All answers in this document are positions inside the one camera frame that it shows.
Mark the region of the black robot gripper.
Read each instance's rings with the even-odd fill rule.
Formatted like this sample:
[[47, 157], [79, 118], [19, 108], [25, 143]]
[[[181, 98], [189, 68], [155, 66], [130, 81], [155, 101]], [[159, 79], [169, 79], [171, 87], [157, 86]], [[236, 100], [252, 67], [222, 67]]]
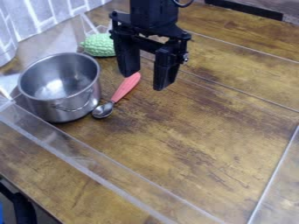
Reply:
[[154, 89], [162, 91], [177, 79], [181, 64], [189, 61], [188, 42], [193, 36], [175, 22], [142, 27], [131, 14], [110, 14], [111, 38], [115, 42], [117, 62], [125, 77], [141, 70], [141, 51], [155, 54]]

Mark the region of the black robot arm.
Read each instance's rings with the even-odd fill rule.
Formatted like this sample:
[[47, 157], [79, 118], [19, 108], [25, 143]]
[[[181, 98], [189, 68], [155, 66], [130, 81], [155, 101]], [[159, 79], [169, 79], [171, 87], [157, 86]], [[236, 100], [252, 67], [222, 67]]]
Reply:
[[181, 64], [189, 61], [188, 42], [193, 35], [178, 25], [179, 9], [192, 5], [177, 0], [130, 0], [130, 13], [113, 11], [117, 62], [125, 77], [141, 70], [141, 51], [155, 56], [154, 89], [167, 88], [177, 79]]

